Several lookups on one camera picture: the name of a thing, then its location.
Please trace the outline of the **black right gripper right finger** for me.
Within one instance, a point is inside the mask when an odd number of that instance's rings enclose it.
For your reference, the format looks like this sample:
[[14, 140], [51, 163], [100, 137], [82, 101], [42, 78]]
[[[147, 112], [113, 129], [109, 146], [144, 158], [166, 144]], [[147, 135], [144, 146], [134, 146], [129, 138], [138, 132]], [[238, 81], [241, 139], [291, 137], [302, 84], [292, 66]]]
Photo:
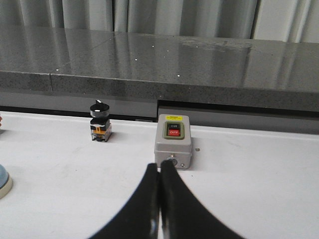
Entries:
[[172, 161], [161, 163], [161, 214], [165, 239], [241, 239], [192, 194]]

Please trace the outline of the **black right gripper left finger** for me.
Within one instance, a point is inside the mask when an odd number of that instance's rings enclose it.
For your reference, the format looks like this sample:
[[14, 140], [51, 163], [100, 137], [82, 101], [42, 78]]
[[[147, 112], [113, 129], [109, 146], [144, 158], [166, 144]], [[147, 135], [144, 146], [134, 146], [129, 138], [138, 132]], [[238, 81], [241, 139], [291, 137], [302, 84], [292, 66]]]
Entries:
[[138, 187], [121, 210], [92, 239], [156, 239], [159, 226], [159, 173], [147, 165]]

